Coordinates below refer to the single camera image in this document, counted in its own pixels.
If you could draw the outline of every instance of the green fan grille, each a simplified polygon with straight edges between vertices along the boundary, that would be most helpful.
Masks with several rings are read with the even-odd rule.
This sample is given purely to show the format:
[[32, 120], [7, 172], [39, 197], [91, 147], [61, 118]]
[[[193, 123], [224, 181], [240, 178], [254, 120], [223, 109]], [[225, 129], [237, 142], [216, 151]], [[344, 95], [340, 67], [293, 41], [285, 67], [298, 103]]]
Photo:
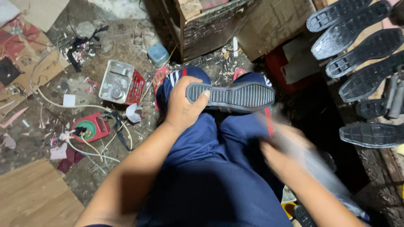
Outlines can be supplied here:
[[96, 132], [96, 128], [95, 128], [95, 124], [94, 123], [92, 123], [91, 121], [89, 121], [89, 120], [84, 120], [84, 121], [79, 121], [78, 123], [77, 123], [77, 125], [76, 125], [76, 128], [77, 127], [84, 127], [84, 128], [86, 128], [87, 130], [90, 130], [91, 131], [91, 136], [84, 136], [83, 138], [84, 138], [84, 140], [89, 140], [89, 139], [91, 139], [91, 138], [93, 138], [94, 136], [95, 136], [95, 132]]

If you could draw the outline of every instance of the tattoo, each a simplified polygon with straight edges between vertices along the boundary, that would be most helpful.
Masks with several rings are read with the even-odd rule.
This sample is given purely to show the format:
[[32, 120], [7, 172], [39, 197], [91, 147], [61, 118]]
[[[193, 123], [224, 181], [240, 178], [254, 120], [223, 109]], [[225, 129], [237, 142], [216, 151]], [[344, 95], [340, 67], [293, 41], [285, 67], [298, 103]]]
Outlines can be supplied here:
[[188, 114], [189, 109], [183, 108], [182, 109], [182, 114]]

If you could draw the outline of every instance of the shoe sole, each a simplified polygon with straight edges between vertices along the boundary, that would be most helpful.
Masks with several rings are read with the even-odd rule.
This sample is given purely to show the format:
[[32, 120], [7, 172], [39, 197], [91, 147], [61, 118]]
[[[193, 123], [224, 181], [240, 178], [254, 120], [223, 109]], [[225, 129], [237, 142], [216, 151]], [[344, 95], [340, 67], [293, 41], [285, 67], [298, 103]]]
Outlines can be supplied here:
[[395, 74], [397, 67], [403, 62], [404, 50], [361, 68], [349, 77], [338, 93], [346, 103], [367, 98], [377, 90], [386, 77]]
[[339, 78], [371, 59], [391, 55], [404, 43], [401, 28], [379, 30], [348, 53], [328, 63], [326, 73], [331, 78]]
[[306, 21], [307, 29], [319, 32], [354, 12], [366, 8], [372, 0], [339, 0], [313, 13]]
[[384, 123], [360, 123], [339, 129], [341, 140], [369, 148], [396, 147], [404, 143], [404, 126]]
[[223, 112], [251, 113], [264, 109], [275, 101], [274, 89], [258, 82], [237, 83], [231, 87], [192, 83], [187, 87], [186, 97], [190, 103], [194, 103], [205, 90], [210, 90], [206, 107]]
[[374, 119], [387, 114], [384, 99], [369, 99], [356, 104], [356, 114], [365, 119]]
[[344, 17], [321, 35], [311, 52], [317, 60], [341, 53], [354, 43], [365, 28], [388, 17], [390, 12], [390, 3], [380, 0], [354, 15]]

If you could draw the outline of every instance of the blue plastic container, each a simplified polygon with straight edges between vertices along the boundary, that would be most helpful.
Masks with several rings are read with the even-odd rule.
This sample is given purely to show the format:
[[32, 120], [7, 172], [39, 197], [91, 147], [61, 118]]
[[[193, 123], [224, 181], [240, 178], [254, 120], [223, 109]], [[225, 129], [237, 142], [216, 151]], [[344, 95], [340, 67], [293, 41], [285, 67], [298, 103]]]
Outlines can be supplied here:
[[164, 66], [164, 63], [169, 58], [168, 51], [163, 45], [161, 45], [161, 43], [151, 46], [147, 51], [147, 54], [149, 55], [149, 58], [153, 64], [158, 68]]

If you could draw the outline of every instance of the hand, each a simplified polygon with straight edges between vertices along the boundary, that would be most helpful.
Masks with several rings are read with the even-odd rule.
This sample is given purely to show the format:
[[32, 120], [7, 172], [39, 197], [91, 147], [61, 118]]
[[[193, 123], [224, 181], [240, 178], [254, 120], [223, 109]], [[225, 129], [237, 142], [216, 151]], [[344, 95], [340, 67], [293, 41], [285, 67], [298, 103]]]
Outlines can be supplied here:
[[305, 166], [305, 155], [314, 145], [297, 128], [274, 124], [275, 133], [271, 144], [261, 141], [261, 151], [271, 168], [280, 170], [285, 166]]
[[165, 122], [180, 133], [196, 122], [209, 101], [210, 91], [206, 90], [191, 104], [185, 96], [185, 91], [191, 83], [202, 83], [202, 80], [193, 76], [182, 77], [172, 89], [168, 100], [168, 113]]

